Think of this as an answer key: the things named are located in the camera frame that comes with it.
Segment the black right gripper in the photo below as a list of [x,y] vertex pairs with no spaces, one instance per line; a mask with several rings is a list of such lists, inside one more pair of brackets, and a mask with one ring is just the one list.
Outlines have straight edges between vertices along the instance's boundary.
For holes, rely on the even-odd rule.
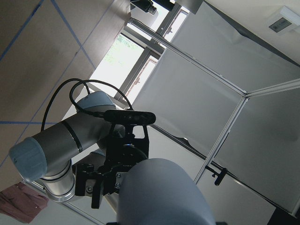
[[91,196],[91,208],[99,209],[104,195],[117,193],[117,174],[128,172],[137,163],[149,158],[134,146],[113,148],[109,145],[105,155],[91,152],[75,164],[75,195]]

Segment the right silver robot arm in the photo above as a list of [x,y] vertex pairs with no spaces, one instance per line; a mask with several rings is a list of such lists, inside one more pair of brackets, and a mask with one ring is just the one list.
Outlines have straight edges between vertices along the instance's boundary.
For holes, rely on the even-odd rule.
[[118,192],[120,176],[149,156],[149,137],[136,138],[155,114],[118,110],[103,91],[78,101],[76,114],[24,139],[9,156],[27,182],[41,180],[47,196],[66,202],[90,196],[99,208],[102,197]]

